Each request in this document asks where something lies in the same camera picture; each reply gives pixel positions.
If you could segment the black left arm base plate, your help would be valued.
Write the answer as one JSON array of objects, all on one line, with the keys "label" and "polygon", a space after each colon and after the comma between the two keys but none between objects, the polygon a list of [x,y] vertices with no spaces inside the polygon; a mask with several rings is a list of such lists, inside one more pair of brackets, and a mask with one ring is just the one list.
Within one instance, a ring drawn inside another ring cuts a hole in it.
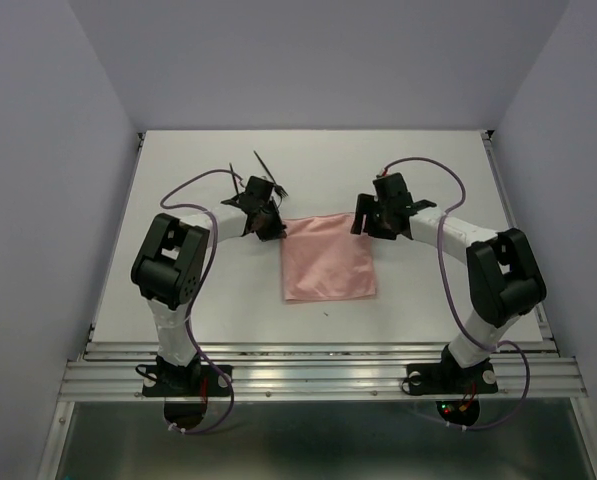
[{"label": "black left arm base plate", "polygon": [[201,364],[190,374],[177,375],[169,382],[159,378],[156,365],[139,364],[143,381],[141,395],[146,398],[225,398],[230,397],[227,382],[209,365]]}]

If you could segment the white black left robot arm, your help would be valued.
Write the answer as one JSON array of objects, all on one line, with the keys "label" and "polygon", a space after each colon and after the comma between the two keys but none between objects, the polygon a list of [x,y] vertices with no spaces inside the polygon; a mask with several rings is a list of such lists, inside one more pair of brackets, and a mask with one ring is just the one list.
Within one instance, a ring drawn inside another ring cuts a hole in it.
[{"label": "white black left robot arm", "polygon": [[130,279],[146,299],[158,337],[157,375],[177,393],[193,392],[200,382],[201,356],[189,334],[191,308],[213,265],[220,242],[254,234],[261,241],[286,236],[277,199],[283,187],[269,175],[251,176],[234,196],[213,208],[161,200],[133,262]]}]

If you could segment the pink satin napkin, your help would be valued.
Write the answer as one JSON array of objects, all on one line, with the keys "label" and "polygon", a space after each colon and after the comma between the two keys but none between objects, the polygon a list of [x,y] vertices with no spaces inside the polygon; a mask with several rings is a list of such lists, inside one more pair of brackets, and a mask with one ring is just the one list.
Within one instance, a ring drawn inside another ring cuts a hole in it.
[{"label": "pink satin napkin", "polygon": [[353,234],[353,220],[352,213],[338,213],[286,222],[281,242],[285,301],[345,301],[376,295],[372,239]]}]

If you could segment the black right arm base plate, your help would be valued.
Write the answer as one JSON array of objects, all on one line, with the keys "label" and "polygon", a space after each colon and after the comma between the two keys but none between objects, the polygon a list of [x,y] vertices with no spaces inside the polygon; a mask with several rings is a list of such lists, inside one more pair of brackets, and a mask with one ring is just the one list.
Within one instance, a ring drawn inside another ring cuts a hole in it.
[{"label": "black right arm base plate", "polygon": [[495,394],[498,384],[489,362],[467,369],[441,363],[416,363],[406,367],[401,390],[412,396]]}]

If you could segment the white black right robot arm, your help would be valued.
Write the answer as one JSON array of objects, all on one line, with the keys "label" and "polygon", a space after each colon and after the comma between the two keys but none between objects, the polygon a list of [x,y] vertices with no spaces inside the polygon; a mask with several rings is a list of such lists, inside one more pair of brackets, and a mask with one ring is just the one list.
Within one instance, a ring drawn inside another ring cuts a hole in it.
[{"label": "white black right robot arm", "polygon": [[474,378],[474,366],[486,360],[517,319],[530,313],[547,294],[529,240],[517,228],[496,231],[450,215],[429,200],[414,200],[400,173],[373,181],[375,193],[357,196],[351,232],[395,240],[404,236],[436,248],[450,311],[456,311],[444,256],[467,269],[472,312],[459,321],[459,334],[448,345],[450,359],[438,366],[441,384],[460,390]]}]

